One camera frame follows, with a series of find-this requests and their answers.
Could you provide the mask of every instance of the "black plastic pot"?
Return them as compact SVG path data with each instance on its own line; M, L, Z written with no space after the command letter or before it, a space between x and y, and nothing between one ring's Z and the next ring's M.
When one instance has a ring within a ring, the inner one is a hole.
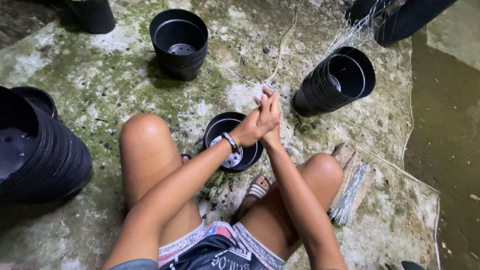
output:
M10 90L30 101L51 117L55 119L58 117L55 102L47 92L30 86L19 86L10 88Z
M208 123L204 134L204 146L209 148L212 142L220 140L222 132L232 131L242 120L245 114L239 112L224 112L215 116L210 123ZM253 166L262 156L264 146L261 142L242 148L241 155L231 154L227 160L224 161L220 170L224 172L241 172Z
M293 99L304 117L336 111L368 96L375 87L375 71L368 57L352 47L330 54L304 79Z
M0 87L0 201L50 202L91 177L85 144L60 122Z
M150 23L150 38L165 74L181 81L198 76L208 47L208 30L200 17L181 9L160 12Z
M108 0L66 0L67 4L92 34L106 34L115 28L115 18Z

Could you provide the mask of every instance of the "dead leaf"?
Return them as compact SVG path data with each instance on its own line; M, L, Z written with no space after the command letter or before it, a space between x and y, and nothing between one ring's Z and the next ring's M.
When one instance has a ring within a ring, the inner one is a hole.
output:
M475 196L475 195L473 195L473 194L470 194L470 198L472 198L472 199L474 199L474 200L476 200L476 201L480 202L480 198L479 198L479 197L477 197L477 196Z

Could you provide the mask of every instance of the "leg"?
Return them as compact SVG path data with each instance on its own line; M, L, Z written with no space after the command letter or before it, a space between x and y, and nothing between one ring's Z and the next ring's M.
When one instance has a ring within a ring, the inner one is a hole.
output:
M297 168L325 211L328 211L343 180L343 170L338 161L331 155L319 153ZM283 260L287 260L301 246L300 237L276 184L240 223L255 239Z
M153 114L136 114L122 127L120 160L123 185L130 206L156 183L182 165L168 125ZM160 246L180 239L202 223L192 198L166 225Z

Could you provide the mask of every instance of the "hand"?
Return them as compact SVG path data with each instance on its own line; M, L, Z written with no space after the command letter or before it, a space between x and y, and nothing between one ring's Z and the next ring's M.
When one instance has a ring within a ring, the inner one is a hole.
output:
M275 113L278 111L277 91L270 93L269 89L264 88L264 93L265 89L269 95L262 94L261 99L255 99L259 106L230 132L230 136L239 147L249 147L255 144L267 132L280 124L280 113Z
M262 87L262 91L266 94L269 98L274 94L270 89L267 87ZM259 105L260 101L257 98L254 98L255 102ZM280 108L279 108L279 97L276 96L274 102L272 103L272 108L270 110L273 117L280 119ZM280 142L280 124L274 127L271 131L267 132L261 139L262 144L264 147L272 147L277 145L282 145Z

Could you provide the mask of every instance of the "slipper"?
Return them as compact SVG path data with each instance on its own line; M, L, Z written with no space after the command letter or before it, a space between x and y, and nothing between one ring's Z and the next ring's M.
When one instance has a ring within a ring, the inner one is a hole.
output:
M248 188L247 194L245 195L244 199L252 196L259 200L263 198L265 195L267 195L267 190L264 187L262 187L260 184L257 184L256 182L260 176L263 176L263 175L259 175L252 180L252 183L250 184L250 187ZM271 186L270 181L265 176L263 177L265 178L265 181L267 181L268 189L270 189L270 186Z
M180 154L180 157L181 157L182 163L183 163L183 158L184 157L188 157L189 160L192 159L192 157L189 154Z

